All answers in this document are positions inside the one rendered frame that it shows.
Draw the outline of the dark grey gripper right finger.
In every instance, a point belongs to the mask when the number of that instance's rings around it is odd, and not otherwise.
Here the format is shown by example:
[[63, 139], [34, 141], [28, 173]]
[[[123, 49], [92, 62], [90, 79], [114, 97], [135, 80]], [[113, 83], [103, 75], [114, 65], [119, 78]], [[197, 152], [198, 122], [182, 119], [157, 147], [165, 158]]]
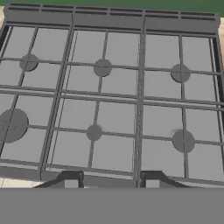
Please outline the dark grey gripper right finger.
[[181, 184], [168, 178], [162, 171], [141, 171], [140, 172], [141, 188], [189, 188], [189, 185]]

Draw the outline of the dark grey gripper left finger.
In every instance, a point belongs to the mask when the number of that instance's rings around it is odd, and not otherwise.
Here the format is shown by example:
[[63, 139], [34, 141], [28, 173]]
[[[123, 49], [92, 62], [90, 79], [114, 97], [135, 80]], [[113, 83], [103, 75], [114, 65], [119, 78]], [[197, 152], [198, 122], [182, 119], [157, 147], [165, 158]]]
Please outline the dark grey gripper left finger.
[[83, 188], [83, 171], [62, 171], [55, 179], [36, 185], [36, 188]]

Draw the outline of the grey gas hob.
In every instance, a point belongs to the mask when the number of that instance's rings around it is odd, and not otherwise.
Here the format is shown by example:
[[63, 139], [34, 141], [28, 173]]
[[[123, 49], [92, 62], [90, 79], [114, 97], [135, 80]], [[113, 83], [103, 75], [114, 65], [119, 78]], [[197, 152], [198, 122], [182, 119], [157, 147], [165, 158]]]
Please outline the grey gas hob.
[[216, 13], [9, 3], [0, 28], [0, 179], [224, 188]]

